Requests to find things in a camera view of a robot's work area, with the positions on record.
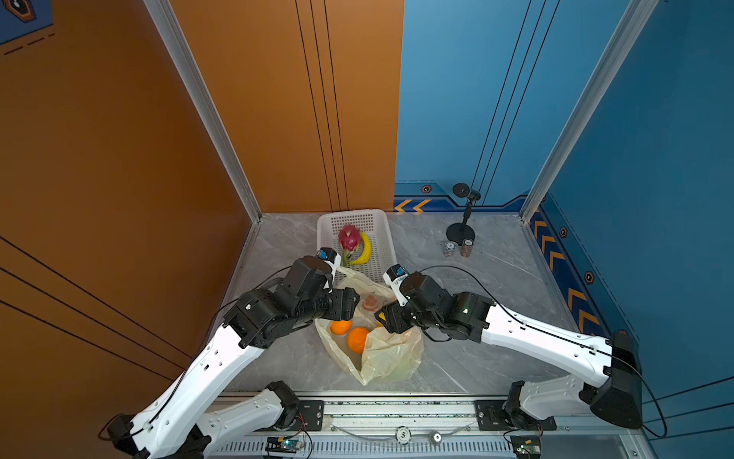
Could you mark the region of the orange fruit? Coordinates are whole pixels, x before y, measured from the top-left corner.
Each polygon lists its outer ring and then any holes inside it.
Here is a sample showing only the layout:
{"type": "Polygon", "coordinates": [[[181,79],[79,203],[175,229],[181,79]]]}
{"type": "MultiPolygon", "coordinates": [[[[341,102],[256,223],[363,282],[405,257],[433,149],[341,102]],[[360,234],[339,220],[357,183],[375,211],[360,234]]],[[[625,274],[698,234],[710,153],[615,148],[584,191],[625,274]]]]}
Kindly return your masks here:
{"type": "Polygon", "coordinates": [[[346,340],[348,349],[357,355],[362,355],[369,334],[370,330],[364,327],[355,327],[351,329],[346,340]]]}
{"type": "Polygon", "coordinates": [[[353,326],[353,321],[333,321],[330,325],[330,331],[336,336],[347,335],[353,326]]]}

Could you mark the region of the yellow banana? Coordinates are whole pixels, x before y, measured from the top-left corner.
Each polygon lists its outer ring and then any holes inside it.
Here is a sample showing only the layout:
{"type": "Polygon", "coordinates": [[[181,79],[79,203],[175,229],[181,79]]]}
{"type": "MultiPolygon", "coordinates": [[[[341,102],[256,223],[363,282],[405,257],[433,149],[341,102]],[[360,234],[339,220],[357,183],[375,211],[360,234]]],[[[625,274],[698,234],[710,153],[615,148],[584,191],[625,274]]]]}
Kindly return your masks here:
{"type": "Polygon", "coordinates": [[[362,252],[357,258],[350,260],[351,266],[364,265],[370,261],[373,253],[372,242],[366,233],[361,233],[362,252]]]}

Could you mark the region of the pink dragon fruit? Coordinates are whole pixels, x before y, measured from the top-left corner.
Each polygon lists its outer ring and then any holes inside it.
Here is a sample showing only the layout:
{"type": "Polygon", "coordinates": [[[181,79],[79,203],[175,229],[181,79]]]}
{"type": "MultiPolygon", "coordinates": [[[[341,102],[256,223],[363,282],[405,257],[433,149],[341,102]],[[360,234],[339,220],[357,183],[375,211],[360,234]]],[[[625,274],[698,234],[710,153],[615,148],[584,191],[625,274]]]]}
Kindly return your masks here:
{"type": "Polygon", "coordinates": [[[341,248],[341,265],[347,266],[361,244],[361,231],[354,225],[346,225],[338,235],[338,242],[341,248]]]}

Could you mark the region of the translucent printed plastic bag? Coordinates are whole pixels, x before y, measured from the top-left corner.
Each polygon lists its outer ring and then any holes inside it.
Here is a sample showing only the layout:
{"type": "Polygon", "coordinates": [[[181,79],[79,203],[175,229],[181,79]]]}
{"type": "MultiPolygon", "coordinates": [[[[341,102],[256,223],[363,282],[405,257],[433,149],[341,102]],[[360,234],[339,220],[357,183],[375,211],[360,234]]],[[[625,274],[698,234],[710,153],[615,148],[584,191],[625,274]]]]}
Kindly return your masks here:
{"type": "Polygon", "coordinates": [[[315,322],[315,329],[326,352],[341,370],[364,386],[411,378],[422,362],[424,335],[417,327],[403,334],[389,333],[374,317],[374,313],[396,299],[393,291],[387,285],[348,268],[340,268],[338,278],[338,288],[354,288],[361,298],[351,319],[352,329],[364,327],[370,330],[370,334],[363,354],[357,355],[347,347],[349,333],[336,336],[330,331],[332,321],[319,319],[315,322]]]}

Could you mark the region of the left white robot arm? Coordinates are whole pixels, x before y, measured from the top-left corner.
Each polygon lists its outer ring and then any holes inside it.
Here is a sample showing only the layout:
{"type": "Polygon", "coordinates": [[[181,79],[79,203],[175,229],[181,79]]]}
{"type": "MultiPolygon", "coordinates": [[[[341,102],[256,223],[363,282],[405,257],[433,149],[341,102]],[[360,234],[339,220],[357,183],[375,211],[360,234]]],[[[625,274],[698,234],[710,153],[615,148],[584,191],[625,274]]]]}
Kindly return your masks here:
{"type": "Polygon", "coordinates": [[[288,428],[298,399],[284,382],[220,412],[210,406],[276,340],[318,319],[353,317],[359,295],[336,288],[340,265],[340,254],[323,248],[242,294],[189,368],[143,411],[114,417],[106,439],[132,458],[206,458],[240,435],[288,428]]]}

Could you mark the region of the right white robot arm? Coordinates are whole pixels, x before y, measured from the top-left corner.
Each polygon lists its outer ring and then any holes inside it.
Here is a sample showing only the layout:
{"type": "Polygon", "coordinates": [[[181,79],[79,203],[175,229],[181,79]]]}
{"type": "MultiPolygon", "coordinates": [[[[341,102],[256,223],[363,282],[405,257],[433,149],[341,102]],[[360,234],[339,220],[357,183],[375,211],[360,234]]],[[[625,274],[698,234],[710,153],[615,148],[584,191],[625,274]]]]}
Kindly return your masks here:
{"type": "Polygon", "coordinates": [[[513,428],[532,430],[554,416],[592,414],[639,430],[642,377],[626,334],[584,335],[512,311],[490,295],[450,294],[432,277],[391,267],[384,282],[396,296],[375,317],[390,333],[435,328],[451,340],[514,350],[566,371],[545,382],[514,382],[503,411],[513,428]]]}

